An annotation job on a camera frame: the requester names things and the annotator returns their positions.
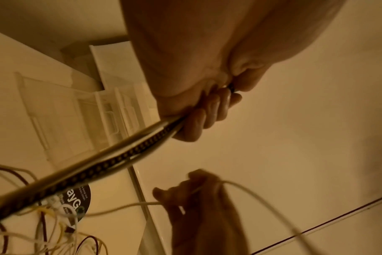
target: black sticker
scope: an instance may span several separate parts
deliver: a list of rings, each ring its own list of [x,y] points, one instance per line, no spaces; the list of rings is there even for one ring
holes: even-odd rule
[[[61,204],[69,204],[71,205],[77,214],[85,214],[90,206],[90,187],[89,185],[85,185],[76,189],[70,189],[59,195]],[[71,214],[71,210],[68,208],[64,208],[66,214]],[[73,218],[69,218],[69,223],[71,226],[75,225],[75,220]]]

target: black led strip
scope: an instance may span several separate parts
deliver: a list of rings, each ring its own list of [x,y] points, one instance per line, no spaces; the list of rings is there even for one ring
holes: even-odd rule
[[[70,187],[76,187],[80,184],[85,184],[91,182],[95,178],[103,177],[109,173],[109,170],[117,164],[130,159],[132,156],[138,155],[145,150],[149,149],[151,146],[160,141],[165,135],[168,134],[176,125],[176,122],[167,125],[163,130],[136,145],[135,147],[121,153],[118,156],[109,158],[102,162],[96,163],[81,172],[70,176],[51,187],[47,187],[44,190],[37,191],[34,195],[21,194],[20,197],[13,199],[8,204],[0,207],[0,220],[9,217],[10,215],[34,204],[35,202],[41,201],[49,196],[55,195],[57,193],[63,192]]]
[[[306,229],[305,231],[302,232],[302,234],[309,233],[309,232],[311,232],[311,231],[313,231],[313,230],[319,229],[319,228],[321,228],[321,227],[323,227],[323,226],[325,226],[325,225],[328,225],[328,224],[330,224],[330,223],[335,223],[337,220],[339,220],[339,219],[341,219],[341,218],[344,218],[344,217],[347,217],[347,216],[351,216],[352,214],[354,214],[354,213],[356,213],[356,212],[358,212],[358,211],[360,211],[360,210],[362,210],[362,209],[364,209],[364,208],[366,208],[366,207],[369,207],[369,206],[371,206],[371,205],[374,205],[374,204],[376,204],[376,203],[378,203],[378,202],[380,202],[380,201],[382,201],[382,197],[377,198],[376,200],[373,200],[373,201],[371,201],[371,202],[369,202],[369,203],[367,203],[367,204],[365,204],[365,205],[362,205],[362,206],[360,206],[360,207],[358,207],[358,208],[355,208],[355,209],[353,209],[353,210],[351,210],[351,211],[348,211],[348,212],[346,212],[346,213],[344,213],[344,214],[341,214],[341,215],[339,215],[339,216],[337,216],[337,217],[335,217],[335,218],[332,218],[332,219],[330,219],[330,220],[328,220],[328,221],[326,221],[326,222],[323,222],[323,223],[321,223],[321,224],[319,224],[319,225],[317,225],[317,226],[314,226],[314,227],[312,227],[312,228]],[[287,241],[289,241],[289,240],[291,240],[291,239],[293,239],[293,238],[294,238],[294,236],[285,238],[285,239],[283,239],[283,240],[280,240],[280,241],[278,241],[278,242],[276,242],[276,243],[274,243],[274,244],[271,244],[271,245],[269,245],[269,246],[267,246],[267,247],[265,247],[265,248],[262,248],[262,249],[260,249],[260,250],[258,250],[258,251],[256,251],[256,252],[252,253],[251,255],[256,255],[256,254],[262,253],[262,252],[264,252],[264,251],[267,251],[267,250],[269,250],[269,249],[271,249],[271,248],[274,248],[274,247],[276,247],[276,246],[278,246],[278,245],[280,245],[280,244],[283,244],[283,243],[285,243],[285,242],[287,242]]]

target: hand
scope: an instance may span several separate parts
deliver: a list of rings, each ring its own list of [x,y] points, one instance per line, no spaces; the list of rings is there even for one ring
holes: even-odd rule
[[[204,170],[188,176],[177,187],[153,190],[172,224],[173,255],[250,254],[238,213],[220,179]]]
[[[345,0],[121,0],[136,55],[162,117],[189,113],[196,141],[226,118],[268,68],[310,45]]]

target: white wall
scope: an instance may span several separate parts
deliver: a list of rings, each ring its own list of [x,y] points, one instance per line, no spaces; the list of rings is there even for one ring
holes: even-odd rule
[[[243,96],[198,142],[170,141],[137,164],[146,200],[154,187],[205,168],[252,188],[307,229],[382,195],[382,0],[349,1],[313,46]],[[289,236],[261,205],[229,189],[252,252]],[[150,210],[169,251],[167,216]],[[377,245],[371,235],[347,237],[352,250],[339,250],[332,238],[340,236],[330,235],[324,248],[357,254],[355,244]]]
[[[102,86],[94,79],[0,34],[0,164],[30,169],[38,177],[43,177],[55,169],[46,160],[26,114],[17,88],[16,72],[31,79],[88,92],[101,90]],[[127,171],[90,186],[90,213],[138,201]],[[10,183],[0,178],[0,195],[13,189]],[[33,236],[37,217],[35,214],[14,216],[4,224],[9,231]],[[140,208],[84,219],[79,223],[81,231],[104,240],[111,254],[136,254],[144,226],[145,218]],[[9,253],[28,254],[32,251],[32,244],[15,238],[10,240]]]

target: dark line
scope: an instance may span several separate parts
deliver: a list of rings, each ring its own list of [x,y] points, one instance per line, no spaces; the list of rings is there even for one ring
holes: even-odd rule
[[[373,200],[373,201],[371,201],[371,202],[369,202],[369,203],[367,203],[367,204],[365,204],[365,205],[362,205],[362,206],[360,206],[360,207],[358,207],[358,208],[356,208],[356,209],[353,209],[353,210],[351,210],[351,211],[348,211],[347,213],[341,214],[341,215],[339,215],[339,216],[337,216],[337,217],[335,217],[335,218],[333,218],[333,219],[330,219],[330,220],[328,220],[328,221],[326,221],[326,222],[324,222],[324,223],[321,223],[321,224],[319,224],[319,225],[317,225],[317,226],[314,226],[314,227],[312,227],[312,228],[310,228],[310,229],[307,229],[307,230],[303,231],[302,234],[305,234],[305,233],[307,233],[307,232],[313,231],[313,230],[315,230],[315,229],[317,229],[317,228],[320,228],[320,227],[322,227],[322,226],[324,226],[324,225],[327,225],[327,224],[329,224],[329,223],[331,223],[331,222],[333,222],[333,221],[337,221],[337,220],[339,220],[340,218],[346,217],[346,216],[348,216],[349,214],[352,214],[352,213],[355,213],[355,212],[357,212],[357,211],[359,211],[359,210],[362,210],[363,208],[366,208],[366,207],[368,207],[368,206],[371,206],[372,204],[375,204],[375,203],[377,203],[377,202],[380,202],[381,200],[382,200],[382,197],[377,198],[376,200]],[[266,250],[271,249],[271,248],[273,248],[273,247],[275,247],[275,246],[278,246],[278,245],[280,245],[280,244],[282,244],[282,243],[284,243],[284,242],[287,242],[287,241],[289,241],[289,240],[291,240],[291,239],[293,239],[293,238],[294,238],[294,236],[285,238],[285,239],[283,239],[283,240],[281,240],[281,241],[279,241],[279,242],[276,242],[276,243],[271,244],[271,245],[269,245],[269,246],[267,246],[267,247],[265,247],[265,248],[262,248],[262,249],[260,249],[260,250],[258,250],[258,251],[256,251],[256,252],[252,253],[251,255],[259,254],[259,253],[261,253],[261,252],[263,252],[263,251],[266,251]]]

